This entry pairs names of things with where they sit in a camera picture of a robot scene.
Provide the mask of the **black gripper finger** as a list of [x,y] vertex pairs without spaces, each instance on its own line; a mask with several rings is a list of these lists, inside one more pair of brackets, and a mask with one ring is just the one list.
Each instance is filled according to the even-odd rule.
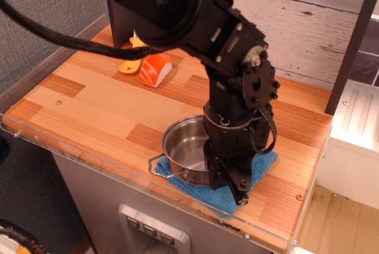
[[208,160],[208,183],[211,189],[219,189],[228,186],[224,168],[219,161]]

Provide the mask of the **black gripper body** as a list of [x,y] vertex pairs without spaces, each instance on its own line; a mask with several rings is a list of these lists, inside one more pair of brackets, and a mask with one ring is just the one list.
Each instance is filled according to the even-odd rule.
[[267,104],[241,120],[232,121],[204,106],[204,125],[208,140],[204,145],[205,164],[219,161],[226,174],[235,203],[249,202],[252,189],[252,164],[256,155],[266,155],[274,148],[268,144],[269,134],[274,134],[274,112]]

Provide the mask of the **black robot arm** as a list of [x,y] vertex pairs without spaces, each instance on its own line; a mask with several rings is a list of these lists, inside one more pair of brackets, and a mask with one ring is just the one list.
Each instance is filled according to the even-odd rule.
[[139,38],[157,50],[180,48],[200,59],[210,81],[204,106],[205,163],[212,189],[228,186],[248,202],[252,161],[270,152],[276,135],[270,102],[279,83],[264,34],[232,0],[113,0],[127,10]]

